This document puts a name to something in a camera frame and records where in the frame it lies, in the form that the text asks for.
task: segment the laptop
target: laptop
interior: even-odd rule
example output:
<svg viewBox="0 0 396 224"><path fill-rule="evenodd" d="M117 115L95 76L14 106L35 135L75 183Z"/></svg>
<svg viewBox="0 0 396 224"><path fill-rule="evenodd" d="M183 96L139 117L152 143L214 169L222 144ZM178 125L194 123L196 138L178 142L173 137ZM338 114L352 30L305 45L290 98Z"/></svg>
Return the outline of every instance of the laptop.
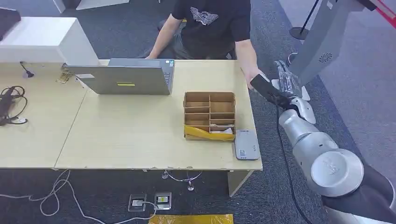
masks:
<svg viewBox="0 0 396 224"><path fill-rule="evenodd" d="M170 95L173 59L112 58L108 66L64 66L97 94Z"/></svg>

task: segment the man's arm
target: man's arm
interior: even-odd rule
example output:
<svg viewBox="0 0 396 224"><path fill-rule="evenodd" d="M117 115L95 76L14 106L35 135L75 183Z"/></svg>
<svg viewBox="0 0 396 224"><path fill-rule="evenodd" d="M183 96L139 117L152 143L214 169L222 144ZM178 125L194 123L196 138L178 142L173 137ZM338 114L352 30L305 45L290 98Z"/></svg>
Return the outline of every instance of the man's arm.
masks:
<svg viewBox="0 0 396 224"><path fill-rule="evenodd" d="M243 74L245 75L247 86L250 89L252 89L253 87L250 85L250 81L252 81L252 79L257 74L264 75L264 73L260 71L260 69L257 66L256 51L253 48L250 40L235 42L235 50L240 64L240 68L242 69Z"/></svg>
<svg viewBox="0 0 396 224"><path fill-rule="evenodd" d="M163 49L169 44L169 41L173 38L175 31L179 28L182 20L175 19L172 14L166 20L160 33L158 34L156 43L150 52L150 55L146 58L157 58Z"/></svg>

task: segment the t-shirt graphic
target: t-shirt graphic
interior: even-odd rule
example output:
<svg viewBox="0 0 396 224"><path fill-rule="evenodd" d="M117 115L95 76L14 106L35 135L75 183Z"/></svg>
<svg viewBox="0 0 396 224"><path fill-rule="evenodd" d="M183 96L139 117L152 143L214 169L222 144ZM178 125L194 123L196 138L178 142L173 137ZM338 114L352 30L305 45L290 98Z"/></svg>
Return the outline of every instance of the t-shirt graphic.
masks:
<svg viewBox="0 0 396 224"><path fill-rule="evenodd" d="M214 22L216 19L218 19L219 15L212 14L209 12L199 12L197 8L190 7L190 11L192 13L192 17L195 19L197 22L201 22L202 25L206 26Z"/></svg>

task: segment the floor outlet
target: floor outlet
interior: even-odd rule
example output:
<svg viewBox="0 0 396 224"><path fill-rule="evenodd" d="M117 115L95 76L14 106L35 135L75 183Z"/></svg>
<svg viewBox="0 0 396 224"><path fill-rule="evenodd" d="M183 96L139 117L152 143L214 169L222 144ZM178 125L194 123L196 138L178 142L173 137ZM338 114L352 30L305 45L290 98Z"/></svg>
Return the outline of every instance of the floor outlet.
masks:
<svg viewBox="0 0 396 224"><path fill-rule="evenodd" d="M143 203L147 199L146 194L130 195L129 196L129 212L142 212L146 210L146 204Z"/></svg>
<svg viewBox="0 0 396 224"><path fill-rule="evenodd" d="M172 193L156 193L154 198L157 210L170 210L172 202Z"/></svg>

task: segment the white cabinet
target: white cabinet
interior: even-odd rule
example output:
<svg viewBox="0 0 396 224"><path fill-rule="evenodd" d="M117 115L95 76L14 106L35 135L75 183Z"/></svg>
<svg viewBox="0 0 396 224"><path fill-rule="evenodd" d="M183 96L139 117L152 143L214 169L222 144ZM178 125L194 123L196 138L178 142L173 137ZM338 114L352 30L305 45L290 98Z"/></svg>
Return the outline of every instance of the white cabinet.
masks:
<svg viewBox="0 0 396 224"><path fill-rule="evenodd" d="M77 18L22 17L0 42L0 63L98 65Z"/></svg>

